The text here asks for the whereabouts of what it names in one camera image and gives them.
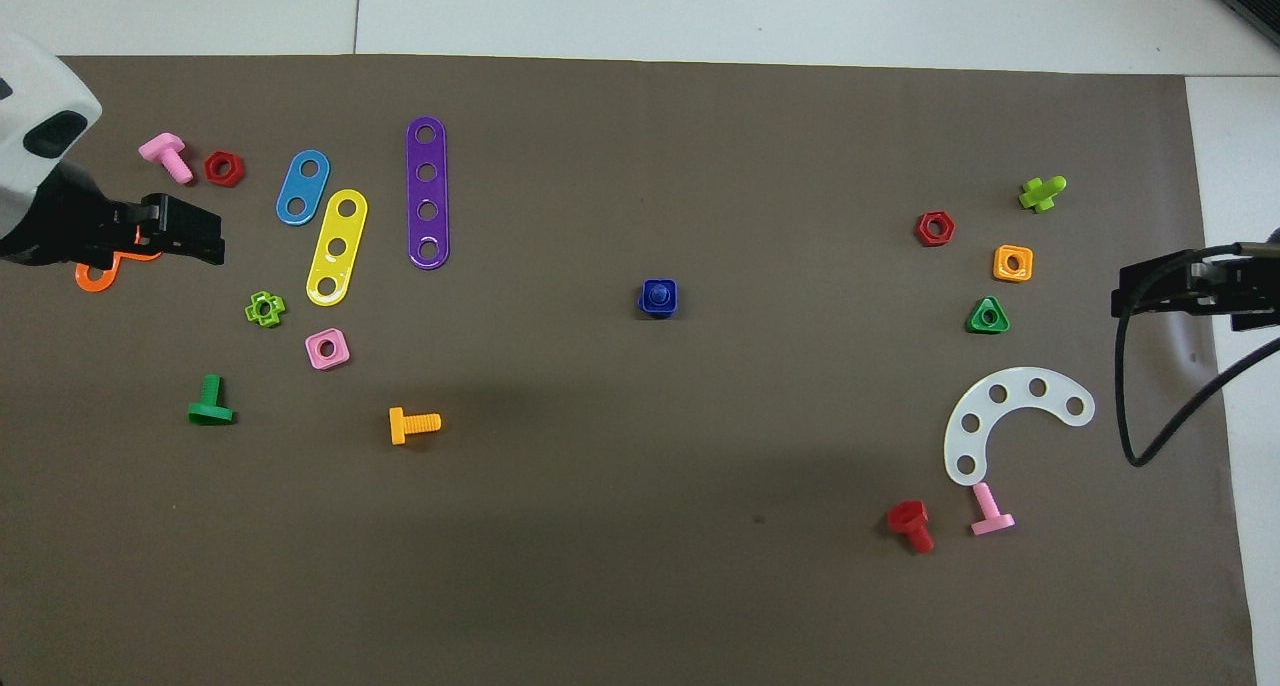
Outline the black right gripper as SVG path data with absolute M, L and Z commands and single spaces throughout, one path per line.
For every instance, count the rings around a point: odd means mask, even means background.
M 1279 323 L 1279 230 L 1266 241 L 1235 241 L 1201 259 L 1198 250 L 1178 250 L 1120 267 L 1117 288 L 1111 291 L 1111 316 L 1124 314 L 1192 312 L 1231 320 L 1234 331 L 1276 326 Z M 1196 265 L 1196 276 L 1192 267 Z M 1149 291 L 1137 288 L 1152 279 Z M 1167 291 L 1167 289 L 1198 289 Z

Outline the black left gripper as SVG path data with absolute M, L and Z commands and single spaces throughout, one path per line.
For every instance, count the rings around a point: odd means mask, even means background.
M 224 265 L 221 218 L 174 195 L 142 198 L 142 230 L 134 239 L 138 257 L 161 253 Z M 133 239 L 140 203 L 108 198 L 84 168 L 52 166 L 40 184 L 3 172 L 1 257 L 23 266 L 82 262 L 109 266 L 114 250 Z

